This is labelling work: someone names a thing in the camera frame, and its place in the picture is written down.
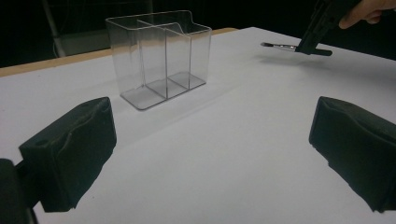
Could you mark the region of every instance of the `clear plastic container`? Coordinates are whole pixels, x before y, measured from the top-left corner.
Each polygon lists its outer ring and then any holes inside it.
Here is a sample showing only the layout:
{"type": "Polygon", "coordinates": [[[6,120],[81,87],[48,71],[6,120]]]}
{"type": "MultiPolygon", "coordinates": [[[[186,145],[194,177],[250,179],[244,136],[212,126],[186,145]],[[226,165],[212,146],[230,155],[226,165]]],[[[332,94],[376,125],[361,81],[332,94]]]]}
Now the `clear plastic container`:
{"type": "Polygon", "coordinates": [[[137,109],[206,84],[212,30],[189,11],[110,18],[106,25],[120,95],[137,109]]]}

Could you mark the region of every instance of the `brush bristles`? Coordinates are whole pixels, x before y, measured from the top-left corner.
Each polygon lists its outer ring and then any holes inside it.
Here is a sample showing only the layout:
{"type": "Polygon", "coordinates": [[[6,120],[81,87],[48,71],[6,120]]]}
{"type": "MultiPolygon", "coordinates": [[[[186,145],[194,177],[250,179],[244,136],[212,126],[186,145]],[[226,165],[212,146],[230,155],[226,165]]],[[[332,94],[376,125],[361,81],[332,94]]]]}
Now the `brush bristles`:
{"type": "Polygon", "coordinates": [[[262,42],[262,46],[264,47],[273,47],[273,44],[262,42]]]}

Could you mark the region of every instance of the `white table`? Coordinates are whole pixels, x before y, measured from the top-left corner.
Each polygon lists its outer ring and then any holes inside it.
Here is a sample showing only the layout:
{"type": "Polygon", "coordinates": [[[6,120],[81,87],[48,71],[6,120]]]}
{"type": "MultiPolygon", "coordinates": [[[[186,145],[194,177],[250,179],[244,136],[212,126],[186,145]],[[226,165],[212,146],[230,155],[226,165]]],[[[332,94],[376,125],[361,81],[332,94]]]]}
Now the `white table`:
{"type": "Polygon", "coordinates": [[[118,143],[75,210],[40,223],[396,222],[373,213],[308,143],[319,96],[396,123],[396,62],[329,46],[332,57],[263,48],[299,39],[248,28],[212,36],[203,87],[139,112],[110,56],[0,78],[0,157],[74,106],[109,96],[118,143]]]}

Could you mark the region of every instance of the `wooden table edge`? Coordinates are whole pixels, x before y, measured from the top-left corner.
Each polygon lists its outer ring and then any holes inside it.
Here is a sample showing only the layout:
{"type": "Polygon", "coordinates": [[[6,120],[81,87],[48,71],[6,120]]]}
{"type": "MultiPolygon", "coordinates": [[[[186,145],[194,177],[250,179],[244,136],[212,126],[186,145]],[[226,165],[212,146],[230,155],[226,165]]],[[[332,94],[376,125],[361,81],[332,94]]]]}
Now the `wooden table edge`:
{"type": "MultiPolygon", "coordinates": [[[[237,29],[231,28],[231,27],[217,29],[217,30],[212,31],[212,35],[224,34],[224,33],[232,32],[232,31],[236,31],[236,30],[237,29]]],[[[69,63],[83,62],[83,61],[87,61],[90,59],[105,57],[108,55],[111,55],[111,49],[102,49],[102,50],[97,50],[97,51],[93,51],[93,52],[68,56],[68,57],[64,57],[64,58],[56,58],[56,59],[50,59],[50,60],[40,61],[40,62],[36,62],[36,63],[25,63],[25,64],[20,64],[20,65],[10,66],[10,67],[3,67],[3,68],[0,68],[0,77],[6,77],[6,76],[11,76],[11,75],[16,75],[19,73],[25,73],[25,72],[31,72],[31,71],[35,71],[35,70],[50,68],[50,67],[56,67],[56,66],[60,66],[60,65],[69,64],[69,63]]]]}

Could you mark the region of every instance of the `black background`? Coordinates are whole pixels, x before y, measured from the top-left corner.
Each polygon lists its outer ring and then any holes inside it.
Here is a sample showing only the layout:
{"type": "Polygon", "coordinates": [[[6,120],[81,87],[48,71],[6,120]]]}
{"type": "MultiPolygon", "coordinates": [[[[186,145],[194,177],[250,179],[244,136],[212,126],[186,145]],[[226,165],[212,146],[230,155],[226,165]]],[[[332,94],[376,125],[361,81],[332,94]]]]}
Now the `black background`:
{"type": "MultiPolygon", "coordinates": [[[[212,29],[255,26],[301,38],[315,3],[316,0],[153,0],[152,8],[154,12],[190,10],[196,23],[212,29]]],[[[49,4],[61,35],[106,29],[106,18],[148,12],[145,0],[49,0],[49,4]]],[[[41,1],[2,1],[0,16],[0,67],[55,57],[41,1]]],[[[395,36],[396,13],[392,13],[376,25],[361,21],[347,30],[335,28],[321,43],[396,60],[395,36]]]]}

